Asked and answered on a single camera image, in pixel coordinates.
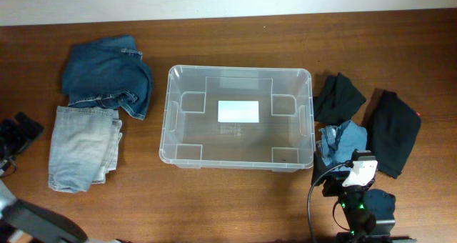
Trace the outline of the light blue jeans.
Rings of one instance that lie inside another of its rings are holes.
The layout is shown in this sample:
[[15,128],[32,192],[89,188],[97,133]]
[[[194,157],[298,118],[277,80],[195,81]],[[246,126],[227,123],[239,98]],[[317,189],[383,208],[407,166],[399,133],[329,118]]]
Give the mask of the light blue jeans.
[[49,156],[49,187],[86,192],[106,182],[119,157],[122,121],[117,110],[58,106]]

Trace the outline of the dark blue jeans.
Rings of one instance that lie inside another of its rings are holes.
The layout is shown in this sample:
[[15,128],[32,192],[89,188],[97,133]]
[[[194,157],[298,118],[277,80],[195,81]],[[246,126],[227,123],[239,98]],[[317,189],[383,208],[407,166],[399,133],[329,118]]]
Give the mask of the dark blue jeans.
[[152,71],[131,35],[102,38],[71,49],[62,93],[74,108],[121,107],[143,120],[153,89]]

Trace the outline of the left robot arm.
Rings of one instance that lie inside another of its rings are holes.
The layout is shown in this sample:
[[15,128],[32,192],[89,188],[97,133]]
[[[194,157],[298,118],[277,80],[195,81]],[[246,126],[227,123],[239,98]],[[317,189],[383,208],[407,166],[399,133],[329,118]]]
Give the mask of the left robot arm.
[[[51,137],[48,186],[56,192],[86,192],[116,169],[122,121],[117,110],[58,107]],[[91,242],[67,217],[23,199],[2,207],[11,227],[40,242]]]

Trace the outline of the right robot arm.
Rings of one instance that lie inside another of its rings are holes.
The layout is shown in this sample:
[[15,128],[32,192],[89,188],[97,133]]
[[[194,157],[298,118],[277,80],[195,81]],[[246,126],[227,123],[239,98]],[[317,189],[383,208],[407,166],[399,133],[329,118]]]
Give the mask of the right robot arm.
[[308,228],[311,240],[317,242],[311,219],[311,196],[323,185],[324,197],[336,197],[333,208],[340,206],[347,227],[331,239],[332,242],[416,242],[408,236],[393,237],[396,224],[396,197],[381,189],[372,189],[378,161],[369,150],[354,150],[351,157],[328,168],[318,153],[313,155],[311,188],[307,196]]

